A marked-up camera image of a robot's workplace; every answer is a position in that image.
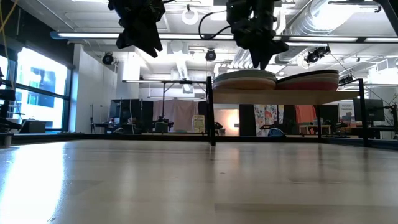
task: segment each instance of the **tripod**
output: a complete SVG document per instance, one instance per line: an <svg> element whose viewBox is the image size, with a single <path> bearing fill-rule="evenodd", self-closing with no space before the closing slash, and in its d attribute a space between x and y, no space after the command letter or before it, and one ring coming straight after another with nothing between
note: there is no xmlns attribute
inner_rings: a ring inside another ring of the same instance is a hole
<svg viewBox="0 0 398 224"><path fill-rule="evenodd" d="M90 117L90 121L91 121L91 133L95 134L95 124L94 124L94 119L93 119L93 110L94 110L94 104L90 104L90 108L91 108L91 117Z"/></svg>

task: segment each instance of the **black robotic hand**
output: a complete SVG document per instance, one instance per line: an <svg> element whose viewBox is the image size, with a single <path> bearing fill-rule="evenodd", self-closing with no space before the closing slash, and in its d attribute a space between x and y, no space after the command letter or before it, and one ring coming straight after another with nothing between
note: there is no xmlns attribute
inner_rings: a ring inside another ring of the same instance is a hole
<svg viewBox="0 0 398 224"><path fill-rule="evenodd" d="M288 51L283 41L275 41L273 30L275 0L229 0L227 21L239 47L248 49L253 66L265 69L274 54Z"/></svg>
<svg viewBox="0 0 398 224"><path fill-rule="evenodd" d="M124 27L116 42L118 48L134 45L152 57L157 57L155 49L163 50L156 27L156 22L165 13L163 1L109 0L108 8L117 12L119 25Z"/></svg>

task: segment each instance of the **stack of plates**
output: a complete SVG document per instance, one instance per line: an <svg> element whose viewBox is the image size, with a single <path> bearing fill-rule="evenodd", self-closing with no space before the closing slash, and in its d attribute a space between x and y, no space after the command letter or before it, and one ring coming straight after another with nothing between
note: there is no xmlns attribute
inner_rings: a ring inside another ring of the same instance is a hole
<svg viewBox="0 0 398 224"><path fill-rule="evenodd" d="M278 90L333 90L338 88L336 70L320 70L292 75L277 81Z"/></svg>
<svg viewBox="0 0 398 224"><path fill-rule="evenodd" d="M214 89L274 90L276 77L262 70L240 70L217 76L213 86Z"/></svg>

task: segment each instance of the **wooden floor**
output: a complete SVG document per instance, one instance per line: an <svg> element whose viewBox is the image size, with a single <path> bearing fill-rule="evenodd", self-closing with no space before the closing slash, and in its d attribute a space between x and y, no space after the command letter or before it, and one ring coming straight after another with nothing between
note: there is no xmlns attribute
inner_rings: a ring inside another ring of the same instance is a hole
<svg viewBox="0 0 398 224"><path fill-rule="evenodd" d="M0 150L0 223L398 222L398 153L75 141Z"/></svg>

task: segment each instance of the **monitor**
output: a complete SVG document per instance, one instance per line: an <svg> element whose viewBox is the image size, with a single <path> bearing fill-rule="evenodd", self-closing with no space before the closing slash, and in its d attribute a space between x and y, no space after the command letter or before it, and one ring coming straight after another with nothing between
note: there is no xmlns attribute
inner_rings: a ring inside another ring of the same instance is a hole
<svg viewBox="0 0 398 224"><path fill-rule="evenodd" d="M366 117L370 122L385 121L383 100L365 99ZM355 121L362 121L361 102L354 99Z"/></svg>

